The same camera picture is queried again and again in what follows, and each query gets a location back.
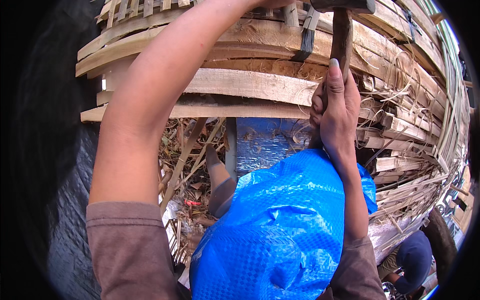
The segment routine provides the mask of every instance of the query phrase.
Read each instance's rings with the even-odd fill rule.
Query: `black strap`
[[[310,9],[310,3],[303,3],[303,10],[307,11]],[[291,58],[291,61],[304,62],[310,54],[313,52],[313,42],[315,41],[315,30],[310,30],[304,28],[302,31],[302,39],[300,50],[295,53]]]
[[[407,20],[408,27],[410,28],[410,36],[412,37],[412,44],[415,44],[415,31],[417,31],[420,35],[421,32],[417,27],[417,24],[413,23],[412,21],[412,12],[410,10],[403,10],[403,15],[405,16],[405,19]],[[398,41],[397,45],[403,45],[403,44],[408,44],[408,41]]]

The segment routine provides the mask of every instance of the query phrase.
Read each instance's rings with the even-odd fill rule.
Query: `brown shirt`
[[[87,207],[86,227],[102,299],[185,298],[157,205],[94,203]],[[318,299],[385,299],[368,237],[344,245],[329,288]]]

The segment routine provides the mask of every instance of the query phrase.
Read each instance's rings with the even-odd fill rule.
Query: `bare leg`
[[[230,177],[211,144],[207,145],[206,164],[212,187],[208,210],[214,217],[220,218],[230,208],[237,183]]]

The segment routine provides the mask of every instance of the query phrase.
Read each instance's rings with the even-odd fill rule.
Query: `navy shirt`
[[[432,265],[432,248],[422,231],[414,232],[403,241],[396,255],[396,264],[404,272],[395,283],[399,293],[408,294],[425,281]]]

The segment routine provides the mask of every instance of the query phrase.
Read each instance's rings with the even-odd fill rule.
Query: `hammer head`
[[[311,0],[319,12],[332,12],[334,7],[346,8],[353,13],[375,13],[375,0]]]

